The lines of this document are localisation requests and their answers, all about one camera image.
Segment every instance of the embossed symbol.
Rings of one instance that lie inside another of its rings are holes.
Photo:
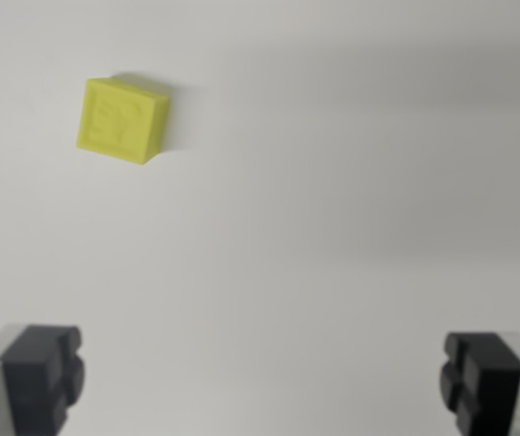
[[[98,97],[93,109],[89,136],[97,142],[127,146],[129,132],[136,126],[140,116],[141,109],[133,102],[114,102]]]

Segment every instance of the white table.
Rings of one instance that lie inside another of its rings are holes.
[[[84,81],[167,152],[75,148]],[[0,0],[0,326],[75,323],[64,436],[456,435],[450,330],[520,331],[520,2]]]

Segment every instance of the yellow cube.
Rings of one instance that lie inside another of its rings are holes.
[[[161,152],[170,99],[116,79],[90,79],[78,148],[146,164]]]

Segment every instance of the cube face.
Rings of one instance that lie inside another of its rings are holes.
[[[161,150],[169,97],[116,79],[86,84],[78,147],[145,164]]]

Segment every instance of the white surface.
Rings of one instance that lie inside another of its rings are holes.
[[[89,77],[178,88],[144,167]],[[453,436],[520,331],[520,2],[0,1],[0,326],[77,323],[64,436]]]

